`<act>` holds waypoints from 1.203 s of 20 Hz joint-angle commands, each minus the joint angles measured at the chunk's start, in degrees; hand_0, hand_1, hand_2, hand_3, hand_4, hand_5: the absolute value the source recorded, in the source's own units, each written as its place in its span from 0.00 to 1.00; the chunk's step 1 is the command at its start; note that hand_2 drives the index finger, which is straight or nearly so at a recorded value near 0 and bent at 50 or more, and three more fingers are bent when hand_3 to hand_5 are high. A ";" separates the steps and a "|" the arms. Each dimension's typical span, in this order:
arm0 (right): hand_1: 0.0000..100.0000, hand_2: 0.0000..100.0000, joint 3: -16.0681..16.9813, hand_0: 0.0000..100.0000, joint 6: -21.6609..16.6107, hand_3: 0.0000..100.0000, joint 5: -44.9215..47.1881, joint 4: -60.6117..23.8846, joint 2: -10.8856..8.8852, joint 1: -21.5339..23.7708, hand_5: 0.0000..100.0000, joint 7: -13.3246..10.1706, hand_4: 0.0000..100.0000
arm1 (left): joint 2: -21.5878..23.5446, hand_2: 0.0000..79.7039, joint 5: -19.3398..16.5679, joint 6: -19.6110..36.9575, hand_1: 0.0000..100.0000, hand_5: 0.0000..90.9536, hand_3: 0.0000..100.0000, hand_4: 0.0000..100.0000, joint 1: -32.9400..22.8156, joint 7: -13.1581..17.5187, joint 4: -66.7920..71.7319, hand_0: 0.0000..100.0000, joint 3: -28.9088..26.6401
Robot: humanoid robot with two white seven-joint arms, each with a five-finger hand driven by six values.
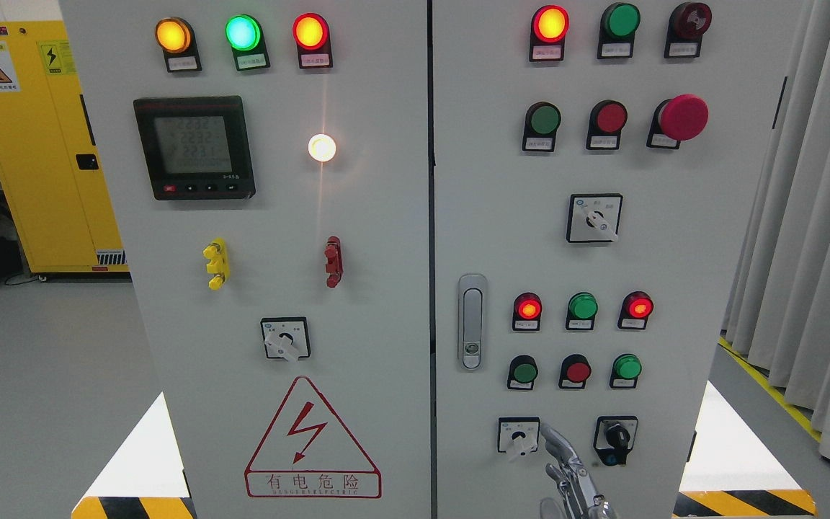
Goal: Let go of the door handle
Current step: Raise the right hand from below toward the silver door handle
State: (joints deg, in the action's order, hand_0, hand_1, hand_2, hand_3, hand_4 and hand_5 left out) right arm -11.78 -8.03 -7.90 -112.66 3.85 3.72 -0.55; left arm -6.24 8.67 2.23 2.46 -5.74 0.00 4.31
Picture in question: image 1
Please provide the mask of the grey robotic hand plastic-wrapped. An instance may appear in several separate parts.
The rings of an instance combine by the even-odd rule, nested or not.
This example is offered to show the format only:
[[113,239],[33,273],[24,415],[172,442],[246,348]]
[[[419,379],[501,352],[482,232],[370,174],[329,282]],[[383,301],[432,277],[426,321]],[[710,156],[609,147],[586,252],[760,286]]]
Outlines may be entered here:
[[541,500],[540,517],[618,518],[614,507],[596,488],[591,473],[570,441],[545,422],[540,425],[540,434],[545,439],[546,451],[556,460],[556,464],[545,466],[545,472],[555,482],[561,496],[559,500]]

